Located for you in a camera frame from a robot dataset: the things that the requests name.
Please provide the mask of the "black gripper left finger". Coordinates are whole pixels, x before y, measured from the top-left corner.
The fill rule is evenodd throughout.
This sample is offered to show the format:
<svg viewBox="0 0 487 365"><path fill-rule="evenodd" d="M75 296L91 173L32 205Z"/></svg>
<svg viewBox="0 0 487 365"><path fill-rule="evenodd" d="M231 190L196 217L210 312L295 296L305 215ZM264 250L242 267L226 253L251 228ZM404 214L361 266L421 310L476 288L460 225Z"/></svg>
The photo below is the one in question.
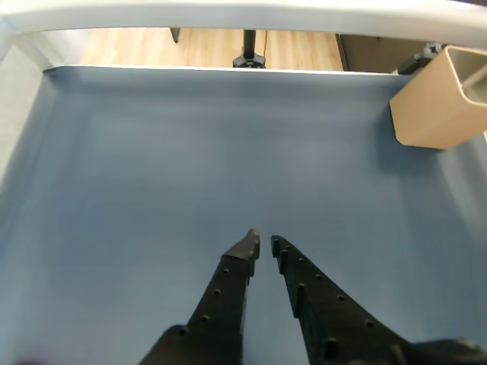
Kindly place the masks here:
<svg viewBox="0 0 487 365"><path fill-rule="evenodd" d="M242 364L247 288L259 258L251 229L225 252L185 325L167 329L142 364Z"/></svg>

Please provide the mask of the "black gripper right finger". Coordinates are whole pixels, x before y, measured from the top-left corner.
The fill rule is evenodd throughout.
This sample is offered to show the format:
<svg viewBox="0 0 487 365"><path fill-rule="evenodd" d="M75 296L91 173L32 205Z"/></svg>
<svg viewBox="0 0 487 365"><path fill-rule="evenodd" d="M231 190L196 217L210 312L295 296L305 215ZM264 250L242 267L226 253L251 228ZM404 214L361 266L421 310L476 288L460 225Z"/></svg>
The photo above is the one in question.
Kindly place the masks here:
<svg viewBox="0 0 487 365"><path fill-rule="evenodd" d="M271 242L310 364L407 363L407 341L377 321L284 237L275 235Z"/></svg>

